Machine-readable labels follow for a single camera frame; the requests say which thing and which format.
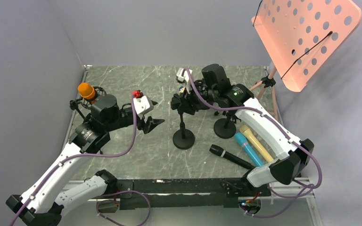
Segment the black round-base tall stand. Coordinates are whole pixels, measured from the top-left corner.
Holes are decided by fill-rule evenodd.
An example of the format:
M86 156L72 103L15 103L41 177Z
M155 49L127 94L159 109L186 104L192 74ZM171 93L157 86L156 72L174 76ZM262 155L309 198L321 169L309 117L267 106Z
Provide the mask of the black round-base tall stand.
M180 129L173 134L173 144L181 150L191 148L195 143L195 135L189 129L186 129L183 120L183 113L179 112L180 116Z

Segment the black round-base clip stand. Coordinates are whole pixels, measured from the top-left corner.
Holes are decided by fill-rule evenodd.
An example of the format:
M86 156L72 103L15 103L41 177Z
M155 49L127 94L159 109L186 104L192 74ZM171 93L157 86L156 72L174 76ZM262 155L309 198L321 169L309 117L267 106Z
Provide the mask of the black round-base clip stand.
M231 120L232 114L226 113L225 118L218 119L214 123L214 133L222 139L229 139L236 133L235 123Z

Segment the black microphone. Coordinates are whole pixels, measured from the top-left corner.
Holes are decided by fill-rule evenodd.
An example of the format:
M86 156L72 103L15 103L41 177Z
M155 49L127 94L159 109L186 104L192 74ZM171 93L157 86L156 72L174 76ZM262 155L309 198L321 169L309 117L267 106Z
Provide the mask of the black microphone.
M237 164L245 169L252 170L254 168L254 166L251 163L231 154L230 152L227 152L220 146L211 145L209 148L209 152L218 157L224 158L234 164Z

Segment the blue microphone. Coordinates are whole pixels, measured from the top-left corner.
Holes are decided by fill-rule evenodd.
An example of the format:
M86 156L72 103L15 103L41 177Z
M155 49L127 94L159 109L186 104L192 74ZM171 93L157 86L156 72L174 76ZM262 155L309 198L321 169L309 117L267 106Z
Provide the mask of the blue microphone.
M264 163L259 158L259 156L255 153L253 148L250 146L247 138L242 133L236 133L234 135L235 140L237 143L243 148L243 150L247 153L247 155L251 158L255 166L260 167L263 166Z

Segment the cream yellow microphone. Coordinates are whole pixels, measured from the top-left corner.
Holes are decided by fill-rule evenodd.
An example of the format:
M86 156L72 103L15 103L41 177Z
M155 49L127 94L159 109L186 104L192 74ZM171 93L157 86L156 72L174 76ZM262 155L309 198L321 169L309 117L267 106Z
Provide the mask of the cream yellow microphone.
M272 162L274 158L269 154L267 149L260 143L260 141L253 134L252 130L244 125L241 126L239 131L247 138L248 142L253 145L253 147L259 152L259 154L267 161Z

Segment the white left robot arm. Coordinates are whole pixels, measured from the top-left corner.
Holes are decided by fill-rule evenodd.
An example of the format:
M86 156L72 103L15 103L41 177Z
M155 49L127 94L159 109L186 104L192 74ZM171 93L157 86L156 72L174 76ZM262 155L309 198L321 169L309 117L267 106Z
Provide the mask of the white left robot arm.
M147 113L156 102L140 91L132 93L131 102L120 108L111 94L96 97L90 113L70 136L62 152L37 182L21 195L11 195L6 205L28 226L56 226L68 212L95 197L113 197L121 191L117 178L99 170L87 181L64 190L71 177L90 158L101 157L102 147L110 141L110 132L133 127L151 132L162 119Z

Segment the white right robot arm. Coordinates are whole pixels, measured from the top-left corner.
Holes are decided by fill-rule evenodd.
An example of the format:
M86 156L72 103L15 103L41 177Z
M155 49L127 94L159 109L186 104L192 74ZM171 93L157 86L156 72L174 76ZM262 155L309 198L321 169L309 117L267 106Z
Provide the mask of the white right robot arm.
M202 69L203 79L194 80L191 70L179 68L176 81L182 84L174 94L171 107L180 113L194 115L199 110L214 108L229 112L251 127L275 153L269 163L255 167L246 174L241 183L242 192L254 195L259 187L272 182L289 185L307 166L314 144L310 139L301 139L289 132L270 115L244 85L232 85L225 70L218 64Z

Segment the orange microphone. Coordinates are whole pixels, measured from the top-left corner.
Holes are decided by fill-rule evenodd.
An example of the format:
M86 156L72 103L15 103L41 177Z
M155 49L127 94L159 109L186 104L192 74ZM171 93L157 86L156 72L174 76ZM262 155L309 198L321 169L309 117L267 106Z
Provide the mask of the orange microphone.
M93 101L96 98L96 90L90 84L84 82L81 83L77 88L80 96L87 101Z

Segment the pink perforated music stand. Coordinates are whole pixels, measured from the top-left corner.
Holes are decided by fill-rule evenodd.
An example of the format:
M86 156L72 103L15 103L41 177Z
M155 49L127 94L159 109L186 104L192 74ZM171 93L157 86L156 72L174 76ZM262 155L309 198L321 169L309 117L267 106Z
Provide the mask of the pink perforated music stand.
M302 91L361 20L362 10L352 0L260 1L252 26L274 68L252 88L262 86L262 95L279 73L287 89Z

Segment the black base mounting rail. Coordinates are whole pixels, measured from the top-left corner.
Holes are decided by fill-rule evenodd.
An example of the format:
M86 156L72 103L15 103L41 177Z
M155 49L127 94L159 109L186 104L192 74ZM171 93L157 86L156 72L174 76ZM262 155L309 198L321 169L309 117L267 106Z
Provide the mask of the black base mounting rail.
M109 188L97 198L116 198L121 210L133 210L145 207L146 200L152 208L237 208L239 201L270 195L267 185L255 188L241 178L120 179L116 188Z

